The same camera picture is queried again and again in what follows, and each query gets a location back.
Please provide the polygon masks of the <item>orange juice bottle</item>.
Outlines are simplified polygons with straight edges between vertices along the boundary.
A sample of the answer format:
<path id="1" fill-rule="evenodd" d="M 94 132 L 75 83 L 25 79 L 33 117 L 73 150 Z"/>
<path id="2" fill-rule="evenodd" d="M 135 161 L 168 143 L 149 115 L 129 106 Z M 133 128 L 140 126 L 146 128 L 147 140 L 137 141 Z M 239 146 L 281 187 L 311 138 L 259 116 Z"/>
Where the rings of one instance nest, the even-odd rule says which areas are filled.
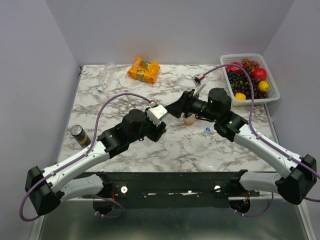
<path id="1" fill-rule="evenodd" d="M 188 117 L 183 117 L 183 122 L 187 126 L 191 126 L 196 122 L 196 117 L 194 114 L 188 116 Z"/>

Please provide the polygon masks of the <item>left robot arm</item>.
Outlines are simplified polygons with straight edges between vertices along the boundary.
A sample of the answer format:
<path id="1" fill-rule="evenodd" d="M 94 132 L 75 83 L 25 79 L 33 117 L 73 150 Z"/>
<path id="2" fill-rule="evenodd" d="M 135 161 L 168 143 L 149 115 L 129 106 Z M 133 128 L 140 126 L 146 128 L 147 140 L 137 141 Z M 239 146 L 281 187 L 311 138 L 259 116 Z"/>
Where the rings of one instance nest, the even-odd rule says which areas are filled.
<path id="1" fill-rule="evenodd" d="M 79 175 L 91 167 L 105 162 L 128 150 L 131 143 L 148 138 L 157 142 L 166 132 L 162 106 L 148 107 L 145 111 L 130 110 L 116 126 L 105 130 L 96 141 L 62 163 L 40 169 L 28 170 L 25 182 L 26 198 L 38 216 L 43 216 L 64 200 L 97 194 L 104 198 L 110 194 L 111 185 L 104 177 L 95 175 L 80 179 Z"/>

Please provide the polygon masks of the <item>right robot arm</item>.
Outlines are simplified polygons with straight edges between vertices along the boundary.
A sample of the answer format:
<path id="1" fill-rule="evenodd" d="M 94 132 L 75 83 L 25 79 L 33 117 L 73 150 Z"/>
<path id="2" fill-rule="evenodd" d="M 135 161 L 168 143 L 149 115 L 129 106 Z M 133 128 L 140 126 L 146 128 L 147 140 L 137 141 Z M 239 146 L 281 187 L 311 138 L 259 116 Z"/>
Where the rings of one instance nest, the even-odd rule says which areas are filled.
<path id="1" fill-rule="evenodd" d="M 213 121 L 221 137 L 245 147 L 275 169 L 275 172 L 243 173 L 230 183 L 230 191 L 236 196 L 247 191 L 264 191 L 299 205 L 317 182 L 316 159 L 309 154 L 302 157 L 260 134 L 247 120 L 231 111 L 231 98 L 223 88 L 211 89 L 207 101 L 184 91 L 166 110 L 175 118 L 194 114 Z"/>

